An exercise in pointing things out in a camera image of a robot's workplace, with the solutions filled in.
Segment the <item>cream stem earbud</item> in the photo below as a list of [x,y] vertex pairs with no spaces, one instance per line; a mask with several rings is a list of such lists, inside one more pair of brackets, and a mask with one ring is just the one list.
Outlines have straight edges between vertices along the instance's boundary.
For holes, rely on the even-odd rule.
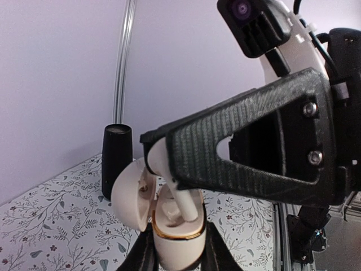
[[199,214],[190,191],[179,190],[179,182],[170,172],[165,137],[158,140],[149,150],[147,165],[154,174],[161,176],[166,181],[183,219],[187,222],[196,220]]

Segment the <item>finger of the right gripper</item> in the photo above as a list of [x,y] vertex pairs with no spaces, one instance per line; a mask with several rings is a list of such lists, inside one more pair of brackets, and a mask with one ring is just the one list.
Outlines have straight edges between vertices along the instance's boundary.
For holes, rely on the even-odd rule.
[[166,134],[179,188],[337,204],[329,91],[308,68],[184,119]]
[[155,130],[150,130],[140,136],[140,142],[143,145],[144,159],[147,167],[151,167],[153,153],[156,151],[156,145],[164,140],[165,153],[168,157],[169,167],[180,167],[181,165],[181,138],[178,133],[181,130],[180,124],[165,124]]

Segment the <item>cream earbud case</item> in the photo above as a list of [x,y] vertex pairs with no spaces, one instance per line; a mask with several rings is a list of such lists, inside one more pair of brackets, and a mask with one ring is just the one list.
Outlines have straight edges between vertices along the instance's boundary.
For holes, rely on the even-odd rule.
[[111,203],[119,221],[140,233],[152,231],[155,270],[191,270],[201,257],[206,240],[206,210],[200,190],[191,191],[198,211],[187,222],[167,184],[157,187],[157,178],[143,158],[130,163],[117,177]]

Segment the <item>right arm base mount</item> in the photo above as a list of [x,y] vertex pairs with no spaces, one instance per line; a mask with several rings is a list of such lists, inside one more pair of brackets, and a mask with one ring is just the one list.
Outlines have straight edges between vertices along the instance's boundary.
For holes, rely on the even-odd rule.
[[302,206],[296,215],[287,215],[290,255],[293,262],[312,264],[313,253],[326,250],[325,226],[330,219],[329,207]]

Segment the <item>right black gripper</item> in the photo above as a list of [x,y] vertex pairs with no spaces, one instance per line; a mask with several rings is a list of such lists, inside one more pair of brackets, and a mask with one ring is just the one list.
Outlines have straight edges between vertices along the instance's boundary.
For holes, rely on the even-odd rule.
[[322,34],[338,74],[324,75],[314,50],[296,47],[299,67],[281,78],[276,104],[285,174],[278,198],[344,198],[360,191],[360,31]]

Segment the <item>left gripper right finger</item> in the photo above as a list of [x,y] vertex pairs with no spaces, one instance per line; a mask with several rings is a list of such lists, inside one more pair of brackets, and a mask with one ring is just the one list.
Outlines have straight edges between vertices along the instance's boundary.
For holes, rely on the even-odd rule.
[[212,222],[206,224],[206,240],[201,256],[201,270],[240,270],[240,266]]

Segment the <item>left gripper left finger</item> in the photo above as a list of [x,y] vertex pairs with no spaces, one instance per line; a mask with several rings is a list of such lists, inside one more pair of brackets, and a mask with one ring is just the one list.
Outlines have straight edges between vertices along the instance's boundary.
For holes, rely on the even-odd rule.
[[155,245],[152,231],[139,234],[132,249],[117,271],[155,270]]

